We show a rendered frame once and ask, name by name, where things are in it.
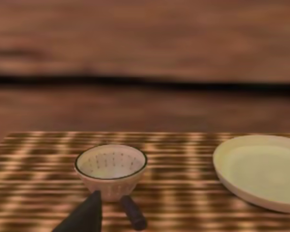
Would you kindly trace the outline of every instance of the white plate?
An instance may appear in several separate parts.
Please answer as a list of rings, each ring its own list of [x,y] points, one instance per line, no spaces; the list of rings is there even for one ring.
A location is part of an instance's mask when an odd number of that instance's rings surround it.
[[[290,213],[290,139],[248,135],[225,141],[214,152],[222,184],[252,204]]]

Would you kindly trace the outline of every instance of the table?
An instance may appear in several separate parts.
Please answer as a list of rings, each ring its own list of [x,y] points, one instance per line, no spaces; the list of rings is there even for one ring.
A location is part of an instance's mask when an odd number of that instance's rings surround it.
[[[148,170],[132,193],[148,218],[148,232],[290,232],[290,215],[247,204],[219,183],[213,151],[239,135],[11,133],[0,143],[0,232],[50,232],[89,195],[73,161],[99,143],[132,145],[148,155]],[[117,203],[104,203],[103,217],[103,232],[132,231]]]

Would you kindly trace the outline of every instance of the plate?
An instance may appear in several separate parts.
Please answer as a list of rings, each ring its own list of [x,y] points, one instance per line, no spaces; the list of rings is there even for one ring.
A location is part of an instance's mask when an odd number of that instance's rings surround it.
[[[216,148],[213,162],[222,184],[239,198],[290,213],[290,138],[236,137]]]

